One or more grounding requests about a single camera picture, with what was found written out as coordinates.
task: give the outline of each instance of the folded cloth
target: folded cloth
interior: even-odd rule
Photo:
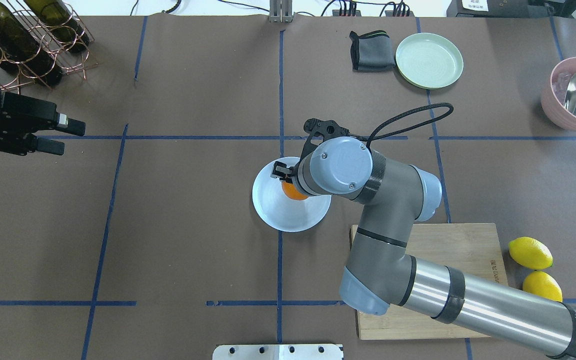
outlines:
[[[375,30],[359,36],[350,32],[352,69],[360,73],[390,71],[395,67],[395,53],[391,37],[384,30]]]

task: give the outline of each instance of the white label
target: white label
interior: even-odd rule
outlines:
[[[461,5],[470,10],[476,12],[487,12],[488,2],[487,0],[461,0]]]

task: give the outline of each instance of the bowl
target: bowl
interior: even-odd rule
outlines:
[[[560,91],[555,91],[554,87],[558,82],[558,78],[562,73],[576,73],[576,57],[569,57],[558,63],[552,69],[548,82],[541,92],[541,107],[543,112],[550,121],[555,123],[558,127],[566,130],[576,132],[576,116],[571,114],[563,105],[563,97],[565,96],[565,86]]]

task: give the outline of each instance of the cutting board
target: cutting board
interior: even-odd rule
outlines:
[[[357,225],[352,225],[350,243],[356,231]],[[494,223],[414,224],[406,249],[417,258],[508,285]],[[487,338],[397,305],[391,305],[382,316],[357,311],[357,323],[361,340]]]

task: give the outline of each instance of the white plate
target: white plate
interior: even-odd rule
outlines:
[[[420,32],[397,46],[397,68],[410,84],[422,89],[441,89],[454,83],[464,71],[464,58],[450,40]]]
[[[288,233],[308,230],[317,225],[328,212],[331,195],[311,196],[305,200],[288,198],[279,178],[270,177],[275,161],[291,167],[299,162],[299,157],[282,157],[259,171],[252,186],[252,203],[256,213],[266,224]]]

